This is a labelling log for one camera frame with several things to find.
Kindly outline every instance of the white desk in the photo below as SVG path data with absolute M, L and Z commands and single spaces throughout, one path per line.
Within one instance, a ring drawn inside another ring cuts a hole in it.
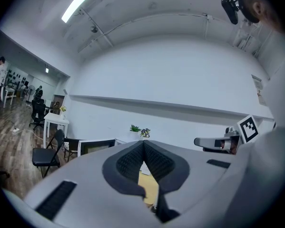
M 12 88 L 9 88 L 9 87 L 5 87 L 5 91 L 6 91 L 6 95 L 5 95 L 5 99 L 4 99 L 4 108 L 5 108 L 5 105 L 6 105 L 6 99 L 7 99 L 7 98 L 11 98 L 10 105 L 12 105 L 12 100 L 13 100 L 13 97 L 14 97 L 14 92 L 15 92 L 15 90 L 12 89 Z
M 45 122 L 44 122 L 44 131 L 43 131 L 43 148 L 46 148 L 46 127 L 47 127 L 47 137 L 49 138 L 49 127 L 50 124 L 58 124 L 64 126 L 64 135 L 65 137 L 67 136 L 67 127 L 69 124 L 69 120 L 61 119 L 60 115 L 54 114 L 54 113 L 48 113 L 45 117 Z

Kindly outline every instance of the fluorescent light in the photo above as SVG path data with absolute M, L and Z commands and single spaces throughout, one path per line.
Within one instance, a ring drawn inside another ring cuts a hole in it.
M 71 15 L 77 10 L 77 8 L 84 2 L 85 0 L 73 0 L 68 9 L 65 11 L 62 16 L 62 20 L 66 23 Z

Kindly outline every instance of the small plant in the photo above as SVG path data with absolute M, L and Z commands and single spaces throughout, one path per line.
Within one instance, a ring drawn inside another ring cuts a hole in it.
M 138 133 L 139 131 L 141 131 L 141 129 L 140 129 L 139 127 L 136 127 L 136 126 L 134 126 L 134 125 L 131 125 L 131 128 L 130 128 L 129 130 L 132 131 L 132 132 L 136 132 L 136 133 Z
M 148 128 L 142 129 L 140 136 L 145 137 L 145 138 L 149 138 L 150 137 L 150 131 L 151 130 L 149 130 Z
M 60 107 L 60 110 L 61 110 L 62 112 L 65 112 L 65 111 L 66 111 L 66 106 L 61 106 L 61 107 Z

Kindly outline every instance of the ceiling pipe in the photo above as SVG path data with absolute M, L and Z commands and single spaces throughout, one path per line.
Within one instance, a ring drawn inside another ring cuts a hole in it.
M 113 43 L 109 40 L 109 38 L 104 34 L 104 32 L 102 31 L 102 29 L 99 27 L 99 25 L 93 20 L 93 18 L 84 10 L 84 9 L 81 9 L 83 10 L 87 16 L 89 17 L 89 20 L 98 28 L 98 30 L 100 31 L 101 35 L 104 37 L 104 39 L 109 43 L 109 45 L 111 47 L 113 47 Z
M 213 19 L 213 17 L 209 14 L 204 14 L 206 16 L 206 30 L 205 30 L 205 40 L 207 40 L 207 33 L 208 33 L 208 27 L 210 21 Z
M 78 53 L 80 53 L 84 48 L 86 48 L 88 45 L 90 45 L 90 44 L 93 43 L 94 41 L 100 39 L 100 38 L 103 37 L 103 36 L 107 36 L 109 33 L 111 33 L 112 31 L 114 31 L 115 29 L 117 29 L 117 28 L 119 28 L 119 27 L 123 27 L 123 26 L 125 26 L 125 25 L 131 24 L 131 23 L 135 23 L 135 22 L 138 22 L 138 21 L 144 20 L 144 19 L 156 18 L 156 17 L 162 17 L 162 16 L 174 16 L 174 15 L 193 16 L 193 17 L 206 18 L 206 16 L 204 16 L 204 15 L 199 15 L 199 14 L 185 14 L 185 13 L 164 13 L 164 14 L 155 14 L 155 15 L 149 15 L 149 16 L 141 17 L 141 18 L 138 18 L 138 19 L 131 20 L 131 21 L 127 22 L 127 23 L 118 25 L 118 26 L 114 27 L 113 29 L 110 29 L 110 30 L 108 30 L 107 32 L 101 34 L 101 35 L 98 36 L 97 38 L 92 39 L 91 41 L 88 41 L 88 42 L 87 42 L 86 44 L 84 44 L 81 48 L 79 48 Z

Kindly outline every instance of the cable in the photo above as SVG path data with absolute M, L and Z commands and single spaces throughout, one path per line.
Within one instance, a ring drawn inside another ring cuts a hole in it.
M 13 134 L 13 135 L 17 135 L 17 134 L 19 134 L 19 133 L 21 133 L 21 132 L 23 132 L 23 131 L 32 132 L 37 138 L 43 140 L 42 138 L 40 138 L 39 136 L 37 136 L 32 130 L 29 130 L 29 129 L 24 129 L 24 130 L 22 130 L 22 131 L 19 131 L 18 133 L 12 133 L 12 134 Z

